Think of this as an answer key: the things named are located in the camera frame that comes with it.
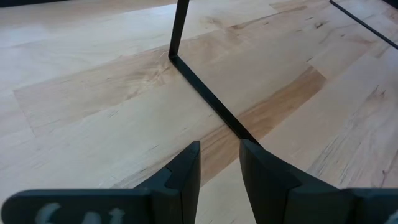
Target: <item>wood grain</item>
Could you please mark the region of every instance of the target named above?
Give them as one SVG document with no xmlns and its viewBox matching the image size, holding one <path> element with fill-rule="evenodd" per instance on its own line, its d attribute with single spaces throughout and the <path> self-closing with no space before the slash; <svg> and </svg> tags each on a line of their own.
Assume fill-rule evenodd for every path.
<svg viewBox="0 0 398 224">
<path fill-rule="evenodd" d="M 292 83 L 240 114 L 238 119 L 255 138 L 260 139 L 315 95 L 325 81 L 310 67 Z M 201 184 L 205 184 L 238 158 L 240 142 L 226 125 L 205 136 L 201 142 Z"/>
<path fill-rule="evenodd" d="M 384 2 L 340 3 L 398 37 Z M 239 139 L 167 60 L 174 15 L 169 0 L 0 9 L 0 203 L 132 188 L 200 140 L 197 223 L 254 223 Z M 398 52 L 328 1 L 193 0 L 180 55 L 276 156 L 337 187 L 397 187 Z"/>
</svg>

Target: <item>metal leg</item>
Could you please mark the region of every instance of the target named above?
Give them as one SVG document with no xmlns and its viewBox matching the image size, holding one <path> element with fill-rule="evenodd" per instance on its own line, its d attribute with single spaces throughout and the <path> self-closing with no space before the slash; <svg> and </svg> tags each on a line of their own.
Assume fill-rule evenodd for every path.
<svg viewBox="0 0 398 224">
<path fill-rule="evenodd" d="M 232 129 L 240 139 L 248 139 L 260 145 L 250 132 L 235 118 L 225 105 L 215 96 L 210 89 L 198 78 L 191 68 L 178 56 L 181 36 L 187 16 L 189 0 L 178 0 L 177 11 L 170 43 L 169 59 L 175 68 L 187 79 L 189 84 L 213 108 L 220 118 Z"/>
</svg>

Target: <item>black metal frame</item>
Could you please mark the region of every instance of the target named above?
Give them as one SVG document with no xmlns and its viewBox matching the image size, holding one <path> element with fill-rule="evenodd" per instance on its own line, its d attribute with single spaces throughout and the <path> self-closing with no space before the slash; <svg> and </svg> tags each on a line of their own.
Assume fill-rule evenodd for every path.
<svg viewBox="0 0 398 224">
<path fill-rule="evenodd" d="M 339 4 L 334 2 L 333 0 L 329 1 L 330 4 L 334 5 L 336 8 L 338 8 L 341 12 L 346 14 L 347 16 L 350 16 L 353 20 L 355 20 L 357 23 L 361 24 L 363 27 L 367 28 L 370 30 L 373 34 L 376 34 L 378 37 L 386 41 L 389 45 L 393 46 L 395 49 L 398 49 L 398 45 L 394 43 L 392 40 L 388 39 L 385 35 L 382 35 L 380 32 L 377 30 L 373 29 L 371 26 L 367 25 L 364 21 L 359 19 L 358 17 L 352 15 L 352 13 L 348 12 L 345 8 L 341 7 Z"/>
<path fill-rule="evenodd" d="M 187 79 L 189 84 L 200 96 L 213 108 L 220 118 L 232 129 L 240 139 L 248 139 L 260 145 L 250 132 L 235 118 L 225 105 L 215 96 L 211 90 L 198 78 L 191 68 L 178 56 L 182 31 L 187 16 L 189 0 L 178 0 L 177 10 L 170 43 L 169 59 L 177 70 Z"/>
</svg>

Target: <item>hardwood floor plank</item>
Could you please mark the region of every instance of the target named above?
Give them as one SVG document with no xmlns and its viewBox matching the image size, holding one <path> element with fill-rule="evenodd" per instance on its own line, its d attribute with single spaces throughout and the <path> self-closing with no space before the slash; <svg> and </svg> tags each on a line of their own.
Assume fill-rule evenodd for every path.
<svg viewBox="0 0 398 224">
<path fill-rule="evenodd" d="M 133 187 L 138 174 L 150 176 L 156 164 L 221 124 L 180 77 L 24 144 L 1 149 L 0 201 L 31 188 Z"/>
<path fill-rule="evenodd" d="M 393 68 L 384 66 L 371 56 L 362 56 L 342 76 L 332 80 L 261 139 L 260 143 L 281 159 L 317 176 L 311 172 L 314 167 L 309 170 L 310 164 L 333 142 L 366 97 L 392 74 Z M 333 185 L 346 187 L 339 185 L 331 176 L 324 175 L 321 178 Z"/>
<path fill-rule="evenodd" d="M 224 105 L 238 115 L 270 97 L 309 68 L 306 60 L 311 55 L 308 49 L 294 47 L 292 42 L 296 38 L 299 39 L 292 36 L 264 42 L 255 49 L 239 49 L 205 66 L 195 65 L 191 60 L 187 63 Z M 282 58 L 289 63 L 282 64 Z"/>
<path fill-rule="evenodd" d="M 398 25 L 386 16 L 388 10 L 396 9 L 384 1 L 344 0 L 338 1 L 338 3 L 387 38 L 391 38 L 398 31 Z"/>
<path fill-rule="evenodd" d="M 0 47 L 60 37 L 78 27 L 101 22 L 102 17 L 174 3 L 173 0 L 79 0 L 0 8 Z"/>
<path fill-rule="evenodd" d="M 398 186 L 398 163 L 397 163 L 397 154 L 394 156 L 390 168 L 384 171 L 384 179 L 382 182 L 382 187 L 397 187 Z"/>
<path fill-rule="evenodd" d="M 175 81 L 164 49 L 15 90 L 36 136 Z"/>
<path fill-rule="evenodd" d="M 369 45 L 353 41 L 336 42 L 314 56 L 308 63 L 327 79 L 335 78 L 364 55 Z"/>
<path fill-rule="evenodd" d="M 14 94 L 0 97 L 0 147 L 11 147 L 34 138 Z"/>
<path fill-rule="evenodd" d="M 316 94 L 325 81 L 316 70 L 309 68 L 292 83 L 237 118 L 255 138 L 260 139 Z M 203 185 L 238 158 L 239 139 L 224 125 L 201 142 Z"/>
<path fill-rule="evenodd" d="M 308 171 L 342 187 L 382 187 L 397 153 L 397 87 L 377 86 Z"/>
<path fill-rule="evenodd" d="M 238 159 L 200 189 L 195 223 L 256 223 Z"/>
<path fill-rule="evenodd" d="M 169 44 L 175 7 L 171 4 L 102 17 L 83 26 L 65 27 L 67 35 L 61 37 L 3 48 L 0 93 Z M 192 2 L 189 11 L 183 38 L 276 13 L 260 0 L 230 4 L 198 1 Z"/>
<path fill-rule="evenodd" d="M 396 32 L 391 37 L 391 39 L 398 40 L 398 32 Z M 391 49 L 393 49 L 393 46 L 389 45 L 387 42 L 381 42 L 381 43 L 378 43 L 375 47 L 373 47 L 369 51 L 369 55 L 372 55 L 373 57 L 376 57 L 376 58 L 382 58 L 383 61 L 390 62 L 391 60 L 389 60 L 389 58 L 385 57 L 384 55 L 388 55 L 388 54 L 386 54 L 386 52 L 391 51 Z"/>
<path fill-rule="evenodd" d="M 384 16 L 386 16 L 389 20 L 391 20 L 393 23 L 398 25 L 398 11 L 394 9 L 393 7 L 390 9 L 387 9 L 384 13 Z"/>
</svg>

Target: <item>light maple wood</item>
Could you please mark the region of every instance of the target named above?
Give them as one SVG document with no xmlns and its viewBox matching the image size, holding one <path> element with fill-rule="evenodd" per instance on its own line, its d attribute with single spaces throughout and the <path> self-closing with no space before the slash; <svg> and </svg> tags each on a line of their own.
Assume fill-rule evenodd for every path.
<svg viewBox="0 0 398 224">
<path fill-rule="evenodd" d="M 398 40 L 397 11 L 350 8 Z M 167 58 L 175 2 L 0 9 L 0 203 L 131 188 L 201 141 L 197 223 L 254 223 L 239 139 Z M 193 0 L 181 57 L 276 156 L 337 187 L 397 187 L 398 51 L 320 0 Z"/>
</svg>

